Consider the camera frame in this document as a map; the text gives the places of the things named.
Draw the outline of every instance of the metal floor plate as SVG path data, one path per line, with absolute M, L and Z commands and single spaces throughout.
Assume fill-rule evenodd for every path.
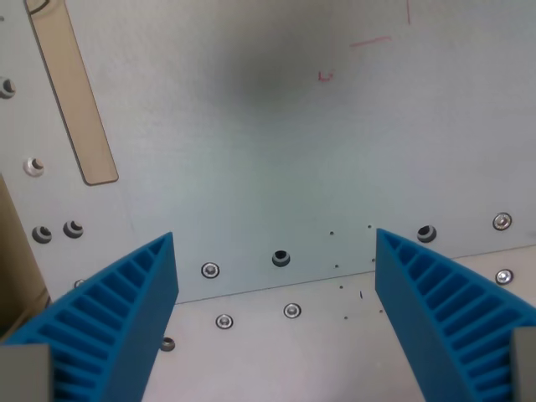
M 535 305 L 536 247 L 459 259 Z M 290 302 L 296 319 L 283 315 Z M 374 273 L 176 306 L 144 402 L 421 402 L 422 394 L 374 291 Z M 234 319 L 220 330 L 215 318 Z
M 0 100 L 0 171 L 27 233 L 53 233 L 30 238 L 53 298 L 169 230 L 180 302 L 371 271 L 377 227 L 433 224 L 449 256 L 536 242 L 532 2 L 412 0 L 411 24 L 392 0 L 68 8 L 117 183 L 82 183 L 23 5 L 0 3 L 18 88 Z

